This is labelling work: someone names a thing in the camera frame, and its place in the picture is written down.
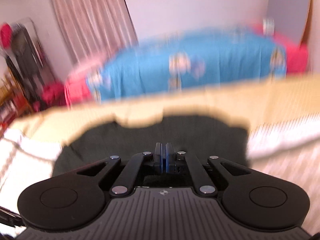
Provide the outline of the wooden shelf unit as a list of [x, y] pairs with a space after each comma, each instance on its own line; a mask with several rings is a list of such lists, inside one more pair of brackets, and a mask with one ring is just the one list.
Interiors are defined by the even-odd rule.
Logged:
[[23, 89], [8, 70], [1, 78], [1, 132], [16, 119], [33, 113]]

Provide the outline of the blue cartoon print quilt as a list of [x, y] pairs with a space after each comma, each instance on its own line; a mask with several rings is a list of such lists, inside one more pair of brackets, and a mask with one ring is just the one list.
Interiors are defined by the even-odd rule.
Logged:
[[86, 84], [101, 102], [286, 73], [284, 47], [237, 27], [189, 31], [123, 49], [86, 77]]

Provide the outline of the pink striped curtain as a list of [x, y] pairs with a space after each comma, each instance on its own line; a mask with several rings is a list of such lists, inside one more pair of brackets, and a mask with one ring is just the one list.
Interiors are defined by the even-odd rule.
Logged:
[[137, 43], [125, 0], [51, 0], [73, 62]]

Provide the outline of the dark clothes rack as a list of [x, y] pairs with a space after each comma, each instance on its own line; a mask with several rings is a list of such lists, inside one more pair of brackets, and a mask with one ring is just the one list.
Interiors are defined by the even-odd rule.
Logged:
[[30, 98], [38, 98], [44, 88], [42, 77], [49, 63], [37, 32], [32, 38], [28, 29], [21, 23], [1, 25], [1, 46], [7, 65], [22, 89]]

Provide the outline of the red cloth heap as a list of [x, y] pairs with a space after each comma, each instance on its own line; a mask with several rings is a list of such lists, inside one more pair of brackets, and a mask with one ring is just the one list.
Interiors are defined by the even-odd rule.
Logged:
[[64, 85], [59, 81], [55, 81], [44, 86], [41, 93], [41, 100], [48, 108], [54, 106], [65, 106], [66, 99]]

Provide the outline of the black fuzzy small garment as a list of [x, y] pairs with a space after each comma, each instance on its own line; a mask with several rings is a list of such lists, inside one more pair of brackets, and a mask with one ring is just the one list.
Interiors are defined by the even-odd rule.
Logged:
[[85, 131], [62, 149], [52, 175], [58, 176], [111, 155], [124, 161], [134, 154], [154, 151], [156, 143], [171, 143], [175, 151], [195, 154], [200, 161], [210, 155], [248, 165], [248, 131], [201, 115], [166, 116], [148, 127], [126, 128], [109, 122]]

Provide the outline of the yellow bed cover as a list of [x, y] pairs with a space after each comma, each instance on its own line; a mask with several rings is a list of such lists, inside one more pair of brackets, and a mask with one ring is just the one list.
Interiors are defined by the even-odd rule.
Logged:
[[319, 76], [245, 81], [149, 94], [71, 108], [52, 107], [15, 120], [23, 135], [69, 144], [85, 130], [115, 121], [125, 127], [145, 127], [169, 115], [206, 115], [250, 132], [279, 127], [296, 139], [319, 135]]

